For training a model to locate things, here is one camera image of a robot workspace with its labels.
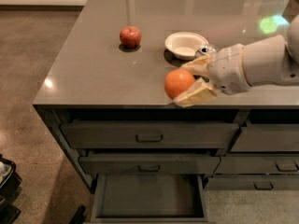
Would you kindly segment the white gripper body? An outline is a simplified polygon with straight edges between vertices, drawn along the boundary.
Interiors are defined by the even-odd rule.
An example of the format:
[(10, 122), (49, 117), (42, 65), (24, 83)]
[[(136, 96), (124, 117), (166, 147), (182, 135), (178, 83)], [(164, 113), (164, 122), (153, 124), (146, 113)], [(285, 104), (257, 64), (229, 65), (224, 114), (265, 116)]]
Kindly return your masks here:
[(233, 95), (250, 90), (243, 69), (244, 46), (221, 49), (208, 65), (209, 78), (222, 92)]

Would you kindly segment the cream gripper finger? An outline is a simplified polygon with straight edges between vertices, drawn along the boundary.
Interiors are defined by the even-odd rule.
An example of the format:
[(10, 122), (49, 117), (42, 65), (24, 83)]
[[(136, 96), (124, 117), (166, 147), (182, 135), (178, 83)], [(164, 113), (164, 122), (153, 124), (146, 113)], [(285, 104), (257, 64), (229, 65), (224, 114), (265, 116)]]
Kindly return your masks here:
[(209, 65), (214, 61), (213, 55), (204, 55), (181, 66), (194, 76), (210, 77)]
[(217, 97), (219, 90), (213, 82), (206, 82), (199, 78), (185, 92), (174, 99), (174, 103), (181, 107), (200, 105), (212, 101)]

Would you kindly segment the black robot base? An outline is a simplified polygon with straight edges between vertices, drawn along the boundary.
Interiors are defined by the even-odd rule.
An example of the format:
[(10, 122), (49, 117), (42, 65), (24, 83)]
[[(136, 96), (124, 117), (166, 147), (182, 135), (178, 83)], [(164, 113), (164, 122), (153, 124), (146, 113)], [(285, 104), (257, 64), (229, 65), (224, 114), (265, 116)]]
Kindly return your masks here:
[(13, 224), (21, 214), (21, 210), (13, 205), (20, 184), (16, 164), (0, 155), (0, 224)]

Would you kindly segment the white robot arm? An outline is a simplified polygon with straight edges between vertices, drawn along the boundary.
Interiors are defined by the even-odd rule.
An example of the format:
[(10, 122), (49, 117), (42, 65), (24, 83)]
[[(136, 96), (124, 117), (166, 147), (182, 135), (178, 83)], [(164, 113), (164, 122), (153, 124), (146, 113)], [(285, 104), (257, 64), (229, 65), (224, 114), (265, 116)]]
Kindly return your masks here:
[(182, 65), (199, 77), (174, 99), (181, 107), (208, 102), (223, 92), (247, 92), (255, 86), (299, 83), (299, 16), (285, 36), (276, 35), (246, 46), (236, 44)]

